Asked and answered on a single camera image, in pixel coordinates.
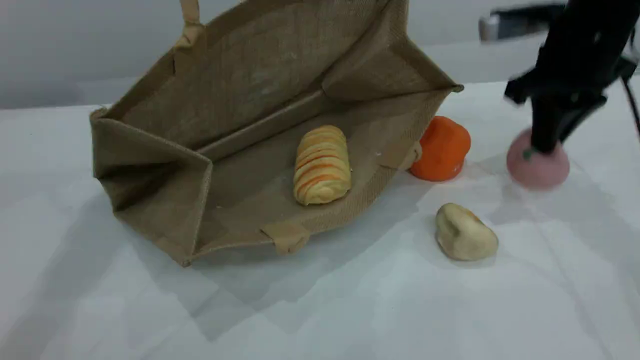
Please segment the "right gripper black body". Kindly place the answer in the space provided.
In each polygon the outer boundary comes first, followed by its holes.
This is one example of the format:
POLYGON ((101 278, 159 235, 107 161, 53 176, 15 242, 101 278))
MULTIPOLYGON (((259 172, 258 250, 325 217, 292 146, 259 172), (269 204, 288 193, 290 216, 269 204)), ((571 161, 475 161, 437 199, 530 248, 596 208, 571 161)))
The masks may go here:
POLYGON ((515 23, 506 39, 548 28, 535 66, 507 83, 504 94, 518 105, 537 96, 600 92, 637 69, 638 60, 623 54, 639 19, 637 0, 535 4, 505 10, 503 18, 515 23))

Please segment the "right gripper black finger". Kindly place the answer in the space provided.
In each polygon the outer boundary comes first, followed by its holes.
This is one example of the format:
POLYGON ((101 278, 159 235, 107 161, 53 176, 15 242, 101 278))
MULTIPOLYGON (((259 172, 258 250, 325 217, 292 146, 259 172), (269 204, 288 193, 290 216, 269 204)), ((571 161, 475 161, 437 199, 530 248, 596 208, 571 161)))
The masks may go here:
POLYGON ((607 102, 602 94, 576 94, 562 113, 558 128, 558 141, 564 144, 580 125, 607 102))
POLYGON ((533 96, 531 107, 531 146, 540 154, 550 155, 558 143, 558 127, 562 119, 560 103, 553 96, 533 96))

